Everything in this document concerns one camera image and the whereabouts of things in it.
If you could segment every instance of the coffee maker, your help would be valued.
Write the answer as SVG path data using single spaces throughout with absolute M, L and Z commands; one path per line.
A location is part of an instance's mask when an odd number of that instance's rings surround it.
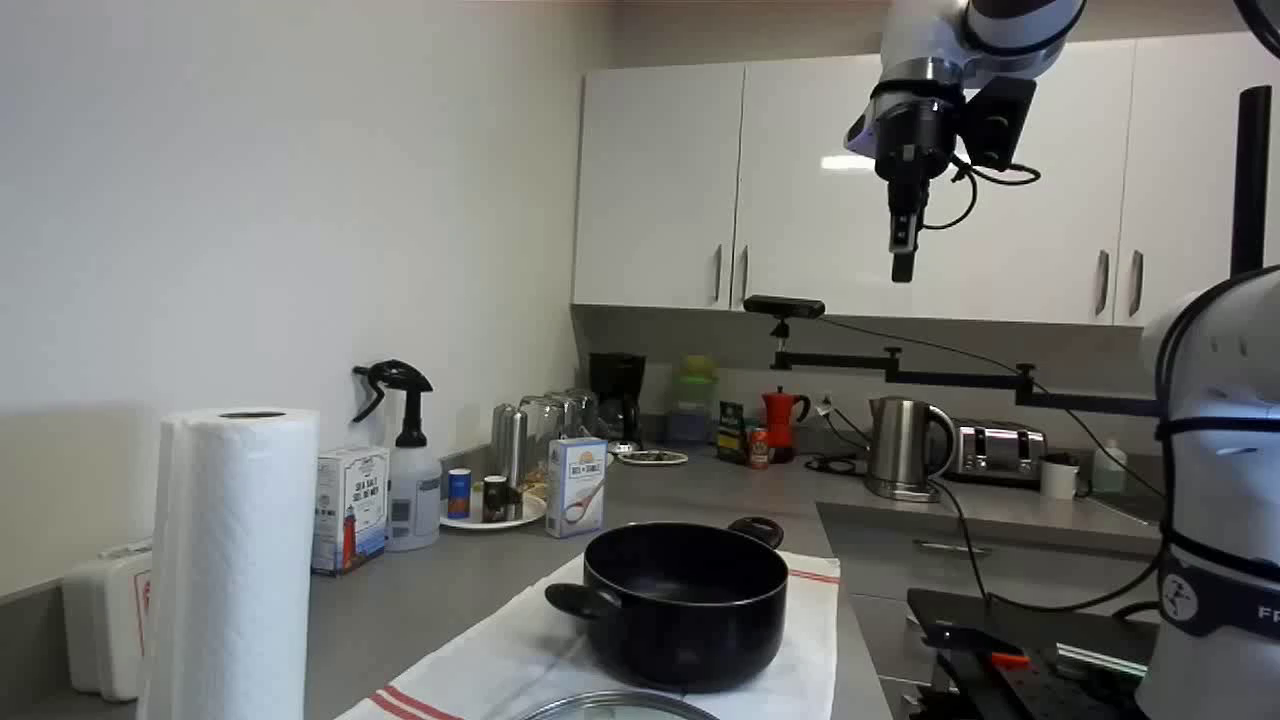
M 764 428 L 778 464 L 796 455 L 796 425 L 810 415 L 810 410 L 810 397 L 789 397 L 783 390 L 764 393 Z
M 596 437 L 613 444 L 639 442 L 643 356 L 593 353 L 590 390 L 596 397 Z

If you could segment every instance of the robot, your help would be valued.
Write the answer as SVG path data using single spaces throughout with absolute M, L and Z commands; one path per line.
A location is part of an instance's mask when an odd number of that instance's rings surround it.
M 885 79 L 850 135 L 889 184 L 894 281 L 911 281 L 930 184 L 962 141 L 976 167 L 1012 166 L 1034 79 L 1054 67 L 1082 14 L 1084 0 L 894 0 Z M 1280 9 L 1242 0 L 1242 14 L 1280 58 Z M 1171 511 L 1165 624 L 1140 689 L 1152 720 L 1280 720 L 1277 316 L 1280 269 L 1208 290 L 1156 331 Z

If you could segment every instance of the bottle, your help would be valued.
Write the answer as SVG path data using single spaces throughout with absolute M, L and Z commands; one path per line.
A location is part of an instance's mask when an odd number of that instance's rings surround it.
M 484 524 L 508 520 L 508 478 L 484 478 Z
M 702 449 L 717 442 L 717 361 L 686 356 L 670 384 L 670 444 Z
M 448 520 L 472 520 L 472 469 L 448 469 L 444 499 L 448 499 Z
M 356 369 L 370 381 L 372 403 L 356 415 L 356 425 L 385 399 L 385 390 L 404 393 L 404 425 L 393 449 L 393 511 L 388 511 L 388 549 L 411 553 L 441 539 L 441 490 L 444 469 L 429 449 L 421 397 L 434 393 L 429 375 L 411 366 L 385 361 L 372 369 Z
M 1128 464 L 1128 453 L 1118 442 L 1095 449 L 1091 464 L 1089 464 L 1091 491 L 1122 496 L 1125 491 L 1125 464 Z

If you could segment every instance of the cable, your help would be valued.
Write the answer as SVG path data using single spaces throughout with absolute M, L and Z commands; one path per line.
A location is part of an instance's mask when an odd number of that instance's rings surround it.
M 1023 614 L 1089 614 L 1095 605 L 1112 605 L 1112 599 L 1135 594 L 1143 579 L 1152 579 L 1161 571 L 1161 559 L 1165 559 L 1165 543 L 1161 543 L 1161 553 L 1148 559 L 1148 568 L 1140 577 L 1134 577 L 1128 586 L 1122 586 L 1122 587 L 1112 587 L 1106 598 L 1089 598 L 1082 605 L 1019 605 L 1019 599 L 1008 599 L 1008 598 L 992 598 L 992 599 L 1002 599 L 1008 607 L 1023 607 Z
M 967 361 L 976 361 L 976 366 L 992 366 L 992 369 L 1016 371 L 1012 366 L 1005 366 L 1005 361 L 995 361 L 995 356 L 964 353 L 964 348 L 951 348 L 951 344 L 933 344 L 933 342 L 915 342 L 915 338 L 877 331 L 877 329 L 850 326 L 850 322 L 821 322 L 821 326 L 839 329 L 839 331 L 853 331 L 853 338 L 882 338 L 882 342 L 915 344 L 915 348 L 933 348 L 933 353 L 947 353 L 947 356 L 967 356 Z M 1095 432 L 1091 432 L 1077 412 L 1069 412 L 1069 415 L 1089 432 L 1089 442 L 1091 442 L 1106 455 L 1112 455 L 1112 453 L 1095 442 Z M 1161 571 L 1161 566 L 1165 566 L 1165 539 L 1161 539 L 1161 549 L 1156 549 L 1156 557 L 1143 566 L 1143 571 L 1134 577 L 1128 586 L 1106 594 L 1106 598 L 1089 598 L 1089 599 L 1077 599 L 1077 605 L 1019 605 L 1019 599 L 1008 599 L 1008 598 L 987 594 L 984 571 L 979 571 L 979 559 L 976 559 L 976 543 L 972 543 L 972 534 L 967 534 L 967 518 L 964 518 L 964 508 L 962 508 L 962 496 L 958 496 L 947 484 L 937 484 L 937 490 L 958 503 L 958 524 L 962 524 L 962 537 L 964 537 L 972 586 L 979 587 L 979 599 L 984 599 L 984 605 L 1002 599 L 1002 605 L 1023 607 L 1023 614 L 1084 614 L 1084 607 L 1095 607 L 1095 605 L 1112 605 L 1118 598 L 1128 598 L 1134 587 L 1140 587 L 1143 579 L 1152 579 L 1152 577 Z
M 967 180 L 967 203 L 964 203 L 964 213 L 962 213 L 958 222 L 947 222 L 947 224 L 920 224 L 920 228 L 930 228 L 930 233 L 947 233 L 947 228 L 962 228 L 962 224 L 976 213 L 976 173 L 958 173 L 951 184 L 962 184 L 962 180 Z
M 853 432 L 837 428 L 837 425 L 834 425 L 834 415 L 830 415 L 826 425 L 830 425 L 830 432 L 837 432 L 853 453 L 872 455 L 872 453 L 868 453 L 868 442 L 862 442 L 862 437 L 853 437 Z
M 872 432 L 863 432 L 855 422 L 844 415 L 844 410 L 834 403 L 834 415 L 853 428 L 855 442 L 863 442 L 868 449 L 877 444 Z
M 967 571 L 972 571 L 976 598 L 979 598 L 984 605 L 992 605 L 984 568 L 976 566 L 976 543 L 972 543 L 972 534 L 967 534 L 967 518 L 964 518 L 962 496 L 958 496 L 947 484 L 933 484 L 933 490 L 940 490 L 940 491 L 958 503 L 958 524 L 962 524 L 962 537 L 964 537 L 964 557 L 967 557 Z
M 933 344 L 933 342 L 915 342 L 915 338 L 898 338 L 898 331 L 877 331 L 877 329 L 863 329 L 863 326 L 850 326 L 850 322 L 821 322 L 830 329 L 839 329 L 839 331 L 853 331 L 853 338 L 882 338 L 882 342 L 898 342 L 898 344 L 915 344 L 915 348 L 933 348 L 933 353 L 947 353 L 947 356 L 964 356 L 964 361 L 976 361 L 976 366 L 987 366 L 987 369 L 1005 369 L 1005 371 L 1019 371 L 1016 366 L 1005 366 L 995 356 L 979 356 L 979 353 L 964 353 L 964 348 L 951 348 L 951 344 Z M 1122 455 L 1108 453 L 1108 444 L 1071 412 L 1071 410 L 1060 410 L 1071 425 L 1082 425 L 1082 432 L 1091 442 L 1091 449 L 1100 449 L 1128 482 L 1135 482 L 1143 491 L 1152 496 L 1165 496 L 1152 482 L 1143 482 L 1135 469 L 1128 469 Z
M 1112 615 L 1118 615 L 1122 624 L 1128 624 L 1128 620 L 1140 615 L 1140 614 L 1161 614 L 1161 605 L 1156 605 L 1156 599 L 1125 605 L 1125 607 L 1118 607 Z
M 995 184 L 995 187 L 1027 187 L 1027 184 L 1042 184 L 1042 167 L 1034 167 L 1034 166 L 1008 166 L 1008 167 L 1005 167 L 1005 173 L 1019 173 L 1019 176 L 987 173 L 987 167 L 976 167 L 976 166 L 967 166 L 967 160 L 962 160 L 962 155 L 951 155 L 951 166 L 958 166 L 951 184 L 967 180 L 967 203 L 964 203 L 964 213 L 962 213 L 958 222 L 947 222 L 947 224 L 920 224 L 926 233 L 962 228 L 962 224 L 976 213 L 979 180 L 984 180 L 984 184 Z

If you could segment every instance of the box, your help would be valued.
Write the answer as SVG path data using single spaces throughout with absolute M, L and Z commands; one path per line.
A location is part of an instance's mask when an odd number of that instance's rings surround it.
M 153 553 L 114 549 L 63 579 L 70 672 L 76 691 L 137 701 L 146 686 Z
M 607 444 L 596 437 L 555 442 L 550 453 L 550 537 L 575 537 L 604 527 L 604 469 Z
M 719 403 L 717 422 L 717 455 L 730 464 L 749 464 L 749 410 L 744 403 Z
M 316 490 L 314 571 L 344 577 L 388 549 L 388 453 L 324 453 Z

